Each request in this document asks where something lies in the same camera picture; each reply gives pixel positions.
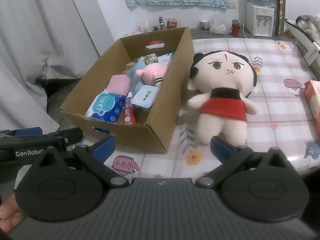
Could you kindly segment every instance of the mattress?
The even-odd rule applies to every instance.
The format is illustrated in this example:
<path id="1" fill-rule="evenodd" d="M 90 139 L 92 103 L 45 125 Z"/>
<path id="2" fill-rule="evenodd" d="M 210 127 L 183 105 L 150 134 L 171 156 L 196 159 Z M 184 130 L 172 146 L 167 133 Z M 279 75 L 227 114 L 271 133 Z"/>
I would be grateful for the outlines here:
<path id="1" fill-rule="evenodd" d="M 304 95 L 305 82 L 315 77 L 291 42 L 202 39 L 194 40 L 194 48 L 196 53 L 230 50 L 246 56 L 254 65 L 259 91 L 252 93 L 249 99 L 256 104 L 259 113 L 247 116 L 247 146 L 258 152 L 266 152 L 270 147 L 281 148 L 301 175 L 317 169 L 320 147 Z M 194 131 L 198 113 L 185 105 L 193 95 L 194 92 L 188 91 L 167 154 L 117 145 L 105 165 L 129 180 L 136 177 L 195 180 L 218 167 L 221 163 L 210 147 L 197 143 Z M 86 137 L 84 143 L 92 145 L 94 141 Z"/>

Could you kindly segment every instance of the toothpaste tube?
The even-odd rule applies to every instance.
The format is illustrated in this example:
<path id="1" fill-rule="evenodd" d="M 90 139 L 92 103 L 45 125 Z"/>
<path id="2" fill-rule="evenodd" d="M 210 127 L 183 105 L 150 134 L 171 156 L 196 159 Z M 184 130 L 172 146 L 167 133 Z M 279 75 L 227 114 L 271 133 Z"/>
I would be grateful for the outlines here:
<path id="1" fill-rule="evenodd" d="M 129 92 L 124 104 L 124 123 L 135 125 L 136 118 L 133 115 L 133 106 L 132 106 L 131 100 L 132 100 L 132 93 Z"/>

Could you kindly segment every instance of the power cord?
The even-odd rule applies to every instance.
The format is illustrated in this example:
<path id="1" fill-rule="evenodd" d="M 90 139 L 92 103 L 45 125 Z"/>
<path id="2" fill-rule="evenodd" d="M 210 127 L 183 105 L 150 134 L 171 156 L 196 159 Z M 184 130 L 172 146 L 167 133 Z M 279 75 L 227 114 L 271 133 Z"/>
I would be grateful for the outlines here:
<path id="1" fill-rule="evenodd" d="M 247 39 L 252 39 L 252 35 L 251 35 L 250 33 L 247 33 L 247 32 L 244 31 L 244 26 L 245 26 L 246 22 L 247 22 L 247 20 L 244 22 L 243 27 L 242 27 L 243 36 L 244 36 L 245 38 L 247 38 Z"/>

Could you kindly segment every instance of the red box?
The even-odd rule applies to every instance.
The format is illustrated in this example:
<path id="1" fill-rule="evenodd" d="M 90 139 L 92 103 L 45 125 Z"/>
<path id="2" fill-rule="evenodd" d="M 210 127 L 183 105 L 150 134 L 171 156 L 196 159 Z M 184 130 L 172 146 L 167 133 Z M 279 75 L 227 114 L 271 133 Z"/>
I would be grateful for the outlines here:
<path id="1" fill-rule="evenodd" d="M 316 123 L 318 138 L 320 139 L 320 82 L 310 80 L 304 85 L 307 102 L 311 108 Z"/>

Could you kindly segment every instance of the pink towel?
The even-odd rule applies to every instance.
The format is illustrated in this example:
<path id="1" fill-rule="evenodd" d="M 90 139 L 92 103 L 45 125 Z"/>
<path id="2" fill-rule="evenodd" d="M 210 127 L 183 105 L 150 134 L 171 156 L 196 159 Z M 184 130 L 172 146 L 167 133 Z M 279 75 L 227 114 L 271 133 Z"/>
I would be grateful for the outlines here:
<path id="1" fill-rule="evenodd" d="M 130 78 L 127 75 L 113 75 L 106 90 L 109 93 L 127 95 L 130 88 Z"/>

